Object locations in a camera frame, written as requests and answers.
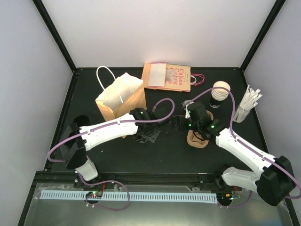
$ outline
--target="white wall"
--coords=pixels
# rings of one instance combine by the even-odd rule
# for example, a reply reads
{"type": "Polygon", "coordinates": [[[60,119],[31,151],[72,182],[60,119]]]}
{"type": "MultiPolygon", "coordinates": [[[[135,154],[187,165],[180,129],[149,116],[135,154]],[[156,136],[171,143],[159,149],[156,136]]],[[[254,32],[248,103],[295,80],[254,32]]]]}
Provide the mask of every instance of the white wall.
{"type": "Polygon", "coordinates": [[[0,0],[0,219],[17,225],[71,80],[31,0],[0,0]]]}
{"type": "Polygon", "coordinates": [[[43,0],[77,67],[240,67],[275,0],[43,0]]]}
{"type": "MultiPolygon", "coordinates": [[[[257,112],[275,156],[287,157],[301,181],[301,1],[288,0],[246,70],[253,89],[261,89],[257,112]]],[[[293,201],[301,220],[301,200],[293,201]]]]}

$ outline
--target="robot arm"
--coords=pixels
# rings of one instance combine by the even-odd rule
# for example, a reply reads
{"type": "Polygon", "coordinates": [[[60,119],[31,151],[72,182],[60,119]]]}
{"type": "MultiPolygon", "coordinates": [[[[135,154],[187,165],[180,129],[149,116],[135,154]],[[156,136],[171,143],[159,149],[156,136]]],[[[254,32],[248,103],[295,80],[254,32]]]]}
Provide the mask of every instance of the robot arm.
{"type": "MultiPolygon", "coordinates": [[[[125,114],[118,119],[98,125],[81,128],[78,128],[76,124],[70,125],[62,135],[62,139],[66,139],[79,132],[87,132],[87,134],[61,146],[63,159],[66,161],[66,168],[76,170],[86,181],[94,179],[98,176],[98,172],[95,165],[87,157],[86,151],[91,150],[101,143],[125,135],[135,135],[138,140],[141,140],[141,138],[147,139],[159,124],[148,123],[137,125],[134,122],[117,123],[91,133],[90,131],[113,121],[152,119],[157,119],[152,112],[138,108],[131,111],[130,114],[125,114]]],[[[231,135],[230,129],[225,128],[220,120],[212,121],[205,107],[200,102],[186,105],[186,115],[184,117],[175,116],[171,122],[173,127],[179,127],[180,130],[192,129],[198,132],[203,139],[213,140],[219,147],[239,158],[252,170],[245,171],[234,167],[227,168],[222,174],[222,179],[227,185],[239,186],[257,192],[265,202],[273,206],[278,205],[295,188],[295,183],[283,172],[237,142],[231,135]]],[[[239,139],[293,175],[292,166],[287,158],[281,156],[277,159],[273,155],[256,148],[243,138],[239,137],[239,139]]]]}
{"type": "Polygon", "coordinates": [[[69,125],[61,136],[61,140],[65,140],[75,134],[85,133],[77,139],[66,142],[60,147],[65,166],[67,169],[76,170],[86,181],[92,180],[98,176],[98,170],[94,163],[89,159],[86,152],[97,145],[100,145],[109,140],[116,139],[127,135],[134,135],[135,139],[140,143],[147,140],[154,142],[156,136],[156,128],[164,125],[168,121],[156,123],[135,123],[120,121],[128,120],[155,120],[160,117],[160,111],[157,114],[147,111],[142,108],[136,108],[130,113],[127,113],[117,119],[106,121],[97,125],[78,127],[76,123],[69,125]],[[102,129],[93,131],[93,129],[103,126],[102,129]]]}
{"type": "Polygon", "coordinates": [[[210,119],[205,107],[200,102],[186,105],[185,118],[184,124],[188,123],[188,125],[191,125],[191,129],[198,132],[204,139],[213,140],[219,147],[233,154],[252,170],[245,171],[234,167],[227,168],[222,174],[222,179],[227,185],[239,186],[254,191],[272,206],[277,206],[296,187],[296,184],[287,175],[268,161],[251,152],[236,139],[238,138],[245,145],[280,165],[293,175],[291,163],[287,158],[283,156],[276,158],[271,154],[265,153],[240,136],[234,138],[230,129],[225,128],[221,121],[212,121],[210,119]]]}

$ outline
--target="clear cup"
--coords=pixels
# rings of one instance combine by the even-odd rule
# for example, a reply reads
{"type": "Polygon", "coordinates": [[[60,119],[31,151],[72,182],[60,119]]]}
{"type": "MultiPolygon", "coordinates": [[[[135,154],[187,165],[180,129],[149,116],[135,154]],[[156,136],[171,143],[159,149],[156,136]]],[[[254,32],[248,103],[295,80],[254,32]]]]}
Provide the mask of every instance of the clear cup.
{"type": "Polygon", "coordinates": [[[234,114],[234,122],[241,123],[250,113],[250,110],[243,109],[240,105],[238,105],[235,114],[234,114]]]}

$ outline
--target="purple tube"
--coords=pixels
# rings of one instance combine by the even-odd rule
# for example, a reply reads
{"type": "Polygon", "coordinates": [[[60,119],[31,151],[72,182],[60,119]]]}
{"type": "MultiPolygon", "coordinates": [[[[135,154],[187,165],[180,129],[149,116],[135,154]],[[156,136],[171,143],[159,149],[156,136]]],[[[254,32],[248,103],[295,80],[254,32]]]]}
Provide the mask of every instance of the purple tube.
{"type": "MultiPolygon", "coordinates": [[[[154,109],[156,109],[156,107],[158,106],[158,104],[160,104],[161,102],[166,101],[166,100],[168,100],[168,101],[171,102],[171,104],[172,104],[172,109],[171,109],[170,113],[169,113],[167,116],[163,117],[162,119],[156,119],[156,120],[121,120],[120,123],[126,123],[126,122],[154,123],[154,122],[159,122],[159,121],[163,121],[163,120],[165,120],[165,119],[168,119],[168,118],[174,113],[174,101],[173,101],[172,99],[170,99],[170,98],[164,98],[164,99],[162,99],[162,100],[159,100],[159,101],[155,104],[155,106],[153,107],[153,111],[154,111],[154,109]]],[[[107,123],[107,124],[105,124],[105,125],[98,126],[98,127],[94,128],[94,129],[91,129],[91,132],[94,132],[95,130],[98,130],[98,129],[101,129],[101,128],[104,128],[104,127],[107,127],[107,126],[115,125],[115,124],[118,124],[118,122],[117,122],[117,121],[113,121],[113,122],[107,123]]],[[[64,160],[52,159],[52,158],[50,157],[50,155],[51,155],[52,152],[53,152],[55,149],[57,149],[59,146],[65,144],[66,142],[68,142],[68,141],[70,141],[70,140],[73,140],[73,139],[78,138],[78,137],[80,137],[80,136],[82,136],[82,135],[85,135],[85,134],[88,134],[88,132],[83,132],[83,133],[76,134],[76,135],[74,135],[74,136],[71,136],[71,137],[69,137],[69,138],[67,138],[67,139],[65,139],[65,140],[63,140],[63,141],[61,141],[61,142],[58,143],[57,145],[55,145],[55,146],[54,146],[53,148],[51,148],[50,151],[47,153],[47,158],[48,158],[48,160],[49,160],[49,161],[53,161],[53,162],[65,162],[64,160]]]]}
{"type": "MultiPolygon", "coordinates": [[[[126,192],[127,192],[127,203],[126,203],[125,206],[122,207],[122,208],[115,209],[115,208],[110,208],[110,207],[106,207],[106,206],[102,206],[102,205],[98,205],[98,204],[94,204],[94,206],[103,208],[103,209],[105,209],[105,210],[112,210],[112,211],[122,211],[122,210],[125,210],[125,209],[129,206],[129,203],[130,203],[130,193],[129,193],[127,187],[126,187],[123,183],[121,183],[121,182],[119,182],[119,181],[116,181],[116,180],[105,180],[105,181],[101,181],[101,182],[98,182],[98,183],[95,183],[95,184],[89,184],[89,183],[87,183],[87,182],[84,180],[83,176],[80,175],[80,174],[79,174],[79,178],[80,178],[81,182],[82,182],[83,184],[87,185],[87,186],[96,186],[96,185],[101,185],[101,184],[106,184],[106,183],[112,183],[112,182],[113,182],[113,183],[116,183],[116,184],[119,184],[119,185],[123,186],[124,189],[125,189],[126,192]]],[[[88,198],[89,198],[89,197],[87,197],[86,200],[85,200],[86,204],[93,206],[92,204],[88,203],[88,198]]]]}

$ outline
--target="paper cup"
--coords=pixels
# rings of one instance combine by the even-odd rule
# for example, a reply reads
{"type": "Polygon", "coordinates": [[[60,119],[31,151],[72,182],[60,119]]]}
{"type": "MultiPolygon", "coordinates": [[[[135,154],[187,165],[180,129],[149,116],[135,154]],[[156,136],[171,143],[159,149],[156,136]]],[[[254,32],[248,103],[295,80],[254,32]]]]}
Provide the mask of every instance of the paper cup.
{"type": "MultiPolygon", "coordinates": [[[[230,90],[230,86],[228,83],[224,81],[217,81],[213,87],[224,87],[230,90]]],[[[211,98],[210,98],[210,106],[212,108],[218,108],[222,102],[228,97],[229,93],[224,89],[213,89],[211,91],[211,98]]]]}

